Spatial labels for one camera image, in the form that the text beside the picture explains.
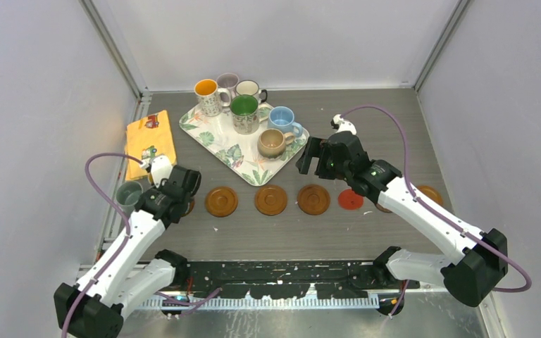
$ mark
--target blue mug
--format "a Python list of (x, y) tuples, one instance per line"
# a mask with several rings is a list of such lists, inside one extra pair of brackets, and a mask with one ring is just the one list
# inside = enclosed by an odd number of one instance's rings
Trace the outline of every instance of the blue mug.
[(292, 132), (295, 137), (304, 133), (304, 128), (295, 122), (295, 114), (288, 107), (275, 107), (268, 114), (268, 129), (279, 129), (283, 134)]

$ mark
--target red coaster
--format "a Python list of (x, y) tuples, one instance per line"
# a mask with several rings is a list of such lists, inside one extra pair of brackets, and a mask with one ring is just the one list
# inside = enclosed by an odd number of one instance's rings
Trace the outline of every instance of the red coaster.
[(353, 190), (343, 190), (339, 194), (339, 205), (345, 210), (357, 210), (363, 206), (363, 197), (356, 194)]

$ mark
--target white mug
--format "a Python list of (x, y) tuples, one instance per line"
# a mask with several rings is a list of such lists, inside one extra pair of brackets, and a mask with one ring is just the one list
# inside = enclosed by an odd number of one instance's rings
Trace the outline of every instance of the white mug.
[[(266, 102), (268, 98), (268, 92), (266, 89), (260, 89), (260, 86), (255, 81), (244, 80), (237, 84), (235, 87), (235, 92), (237, 95), (252, 95), (258, 100), (258, 104)], [(261, 99), (260, 96), (264, 93), (264, 99)]]
[(230, 102), (221, 101), (219, 93), (225, 93), (229, 96), (231, 93), (225, 88), (219, 88), (215, 80), (198, 81), (194, 86), (194, 93), (198, 97), (198, 104), (205, 116), (217, 116), (223, 112), (223, 107), (228, 107), (230, 104)]

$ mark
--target mug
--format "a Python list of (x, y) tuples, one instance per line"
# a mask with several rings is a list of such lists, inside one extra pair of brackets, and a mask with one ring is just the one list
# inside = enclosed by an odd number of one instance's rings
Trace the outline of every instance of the mug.
[(295, 114), (288, 107), (278, 106), (268, 114), (268, 128), (279, 129), (282, 132), (292, 132), (295, 137), (304, 133), (304, 128), (295, 122)]
[(288, 144), (295, 140), (292, 132), (283, 134), (277, 129), (267, 129), (258, 138), (258, 152), (266, 158), (277, 158), (285, 152)]
[(233, 129), (239, 134), (251, 134), (258, 130), (258, 100), (252, 95), (238, 95), (231, 101)]
[[(258, 104), (266, 102), (266, 99), (268, 98), (266, 89), (260, 89), (260, 86), (252, 80), (245, 80), (238, 83), (235, 87), (235, 92), (237, 95), (252, 95), (258, 100)], [(260, 99), (262, 93), (264, 93), (264, 99)]]
[(115, 200), (126, 216), (129, 217), (134, 211), (142, 192), (142, 185), (136, 181), (126, 181), (119, 186), (119, 189), (115, 193)]
[(225, 73), (216, 78), (216, 83), (219, 88), (225, 88), (230, 95), (220, 93), (220, 100), (223, 102), (231, 102), (236, 96), (235, 88), (239, 83), (240, 77), (233, 73)]
[(202, 113), (213, 117), (223, 112), (223, 107), (228, 107), (229, 102), (220, 100), (220, 93), (230, 95), (226, 88), (219, 88), (215, 80), (200, 80), (194, 86), (194, 93), (198, 96), (198, 104)]

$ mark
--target floral tray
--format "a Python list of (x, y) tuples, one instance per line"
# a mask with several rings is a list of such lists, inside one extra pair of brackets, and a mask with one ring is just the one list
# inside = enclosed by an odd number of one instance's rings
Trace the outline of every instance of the floral tray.
[(262, 157), (258, 153), (257, 142), (260, 134), (266, 130), (266, 120), (271, 109), (273, 107), (270, 104), (260, 105), (260, 128), (250, 135), (237, 134), (233, 130), (231, 112), (226, 109), (220, 115), (210, 118), (195, 106), (181, 117), (179, 126), (246, 182), (259, 187), (270, 181), (304, 148), (310, 136), (304, 128), (304, 133), (287, 146), (281, 157), (273, 160)]

